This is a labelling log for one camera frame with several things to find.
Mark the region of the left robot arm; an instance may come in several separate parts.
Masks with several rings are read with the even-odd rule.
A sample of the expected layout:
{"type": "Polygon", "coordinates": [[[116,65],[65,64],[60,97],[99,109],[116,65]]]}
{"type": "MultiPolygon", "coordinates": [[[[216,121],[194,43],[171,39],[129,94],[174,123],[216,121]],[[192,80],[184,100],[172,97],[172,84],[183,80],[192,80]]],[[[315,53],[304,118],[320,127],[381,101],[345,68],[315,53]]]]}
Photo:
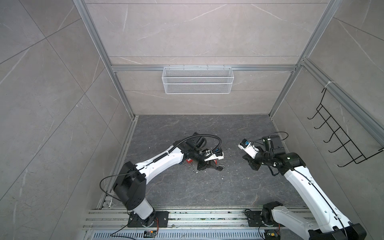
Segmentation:
{"type": "Polygon", "coordinates": [[[127,209],[138,217],[145,227],[156,220],[156,210],[146,199],[147,184],[157,175],[168,168],[184,161],[197,163],[197,170],[214,169],[222,171],[224,167],[217,164],[217,160],[224,158],[220,137],[208,134],[194,133],[190,137],[175,141],[164,152],[144,162],[123,164],[119,174],[103,178],[115,178],[112,186],[114,195],[109,194],[103,187],[102,192],[120,201],[127,209]]]}

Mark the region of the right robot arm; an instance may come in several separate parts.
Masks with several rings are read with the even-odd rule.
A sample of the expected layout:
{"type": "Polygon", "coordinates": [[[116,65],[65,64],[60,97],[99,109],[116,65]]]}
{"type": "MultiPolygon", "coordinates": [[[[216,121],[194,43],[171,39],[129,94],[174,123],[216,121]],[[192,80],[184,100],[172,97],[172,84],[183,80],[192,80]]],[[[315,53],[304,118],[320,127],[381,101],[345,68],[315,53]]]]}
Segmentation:
{"type": "Polygon", "coordinates": [[[309,221],[293,213],[280,202],[263,206],[262,224],[268,227],[283,225],[304,240],[363,240],[367,232],[359,223],[352,223],[317,184],[305,162],[296,153],[286,153],[283,147],[275,147],[273,140],[281,142],[277,132],[263,137],[262,146],[246,139],[239,148],[246,154],[243,158],[255,171],[267,166],[270,171],[284,176],[299,193],[311,211],[314,220],[309,221]]]}

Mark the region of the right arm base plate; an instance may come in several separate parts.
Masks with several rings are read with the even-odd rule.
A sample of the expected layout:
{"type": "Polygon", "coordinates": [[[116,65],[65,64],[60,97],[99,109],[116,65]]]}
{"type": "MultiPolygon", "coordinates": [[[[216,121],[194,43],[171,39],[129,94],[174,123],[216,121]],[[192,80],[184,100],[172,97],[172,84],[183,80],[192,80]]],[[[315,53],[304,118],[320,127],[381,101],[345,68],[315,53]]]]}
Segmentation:
{"type": "Polygon", "coordinates": [[[245,209],[244,214],[248,220],[249,227],[267,226],[268,211],[252,211],[250,209],[245,209]]]}

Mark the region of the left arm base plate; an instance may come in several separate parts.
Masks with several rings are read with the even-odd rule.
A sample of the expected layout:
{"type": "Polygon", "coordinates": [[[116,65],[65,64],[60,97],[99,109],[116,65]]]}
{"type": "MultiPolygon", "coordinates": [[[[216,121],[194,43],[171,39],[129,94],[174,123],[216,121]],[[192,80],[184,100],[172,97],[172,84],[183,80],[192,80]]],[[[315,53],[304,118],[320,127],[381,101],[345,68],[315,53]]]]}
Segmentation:
{"type": "Polygon", "coordinates": [[[154,211],[148,218],[145,220],[141,219],[138,214],[130,214],[128,227],[129,228],[141,228],[141,227],[157,227],[166,228],[169,221],[169,212],[167,211],[154,211]]]}

